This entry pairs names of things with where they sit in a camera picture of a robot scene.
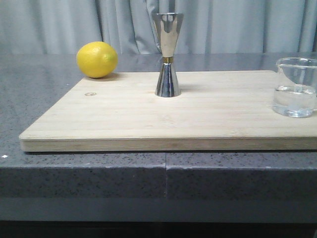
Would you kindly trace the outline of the wooden cutting board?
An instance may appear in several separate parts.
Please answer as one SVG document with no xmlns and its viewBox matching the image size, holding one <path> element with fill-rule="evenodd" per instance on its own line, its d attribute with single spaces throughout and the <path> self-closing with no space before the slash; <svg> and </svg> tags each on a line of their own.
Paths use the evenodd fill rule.
<svg viewBox="0 0 317 238">
<path fill-rule="evenodd" d="M 155 95 L 158 73 L 81 79 L 19 136 L 26 152 L 315 150 L 317 118 L 271 108 L 270 70 L 177 74 L 181 95 Z"/>
</svg>

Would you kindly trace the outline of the clear glass measuring beaker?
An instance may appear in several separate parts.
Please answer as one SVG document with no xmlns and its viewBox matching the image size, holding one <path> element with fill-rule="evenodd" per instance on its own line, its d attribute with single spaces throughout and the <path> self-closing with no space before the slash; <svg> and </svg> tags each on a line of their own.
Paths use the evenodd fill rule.
<svg viewBox="0 0 317 238">
<path fill-rule="evenodd" d="M 282 58 L 276 66 L 277 84 L 272 109 L 288 117 L 310 117 L 317 104 L 317 60 Z"/>
</svg>

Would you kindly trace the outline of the steel double jigger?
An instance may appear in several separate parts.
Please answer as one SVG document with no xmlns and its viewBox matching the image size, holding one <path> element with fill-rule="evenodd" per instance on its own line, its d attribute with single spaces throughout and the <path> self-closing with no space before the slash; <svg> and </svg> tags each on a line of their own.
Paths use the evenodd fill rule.
<svg viewBox="0 0 317 238">
<path fill-rule="evenodd" d="M 153 20 L 162 54 L 162 68 L 159 74 L 156 95 L 159 97 L 177 97 L 181 94 L 176 71 L 174 52 L 182 26 L 182 13 L 155 13 Z"/>
</svg>

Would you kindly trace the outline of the yellow lemon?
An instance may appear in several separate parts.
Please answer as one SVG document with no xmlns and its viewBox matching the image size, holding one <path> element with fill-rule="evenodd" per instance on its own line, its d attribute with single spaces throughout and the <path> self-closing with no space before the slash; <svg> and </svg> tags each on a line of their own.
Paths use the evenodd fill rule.
<svg viewBox="0 0 317 238">
<path fill-rule="evenodd" d="M 77 52 L 76 62 L 80 71 L 86 76 L 100 78 L 115 70 L 118 64 L 118 55 L 108 43 L 90 42 Z"/>
</svg>

